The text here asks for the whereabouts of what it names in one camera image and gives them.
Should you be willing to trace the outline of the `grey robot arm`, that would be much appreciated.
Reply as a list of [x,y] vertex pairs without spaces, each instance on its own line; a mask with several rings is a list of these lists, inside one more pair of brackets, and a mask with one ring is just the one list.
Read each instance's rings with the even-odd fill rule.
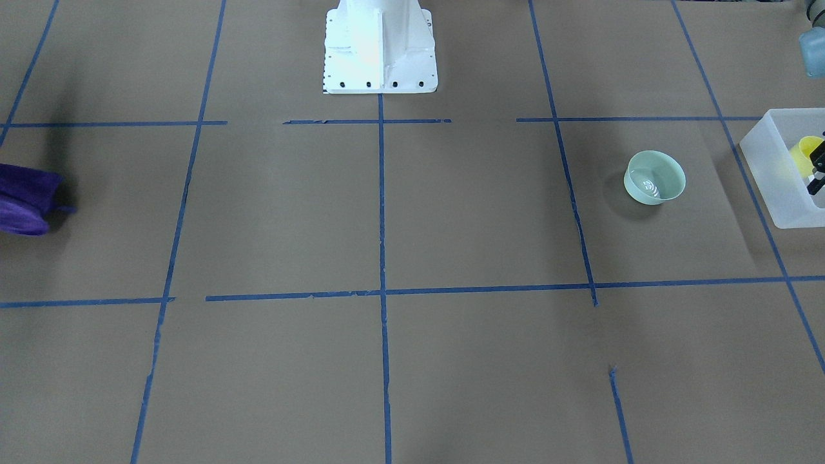
[[[806,18],[811,29],[799,36],[805,72],[812,79],[824,77],[824,1],[804,1]],[[815,196],[824,184],[824,148],[819,144],[808,156],[813,165],[813,179],[808,183],[808,194]]]

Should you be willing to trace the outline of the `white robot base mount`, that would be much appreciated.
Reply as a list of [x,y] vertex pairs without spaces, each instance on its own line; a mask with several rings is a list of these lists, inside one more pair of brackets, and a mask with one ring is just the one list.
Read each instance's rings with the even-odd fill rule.
[[432,15],[418,1],[340,1],[327,11],[324,93],[418,94],[438,85]]

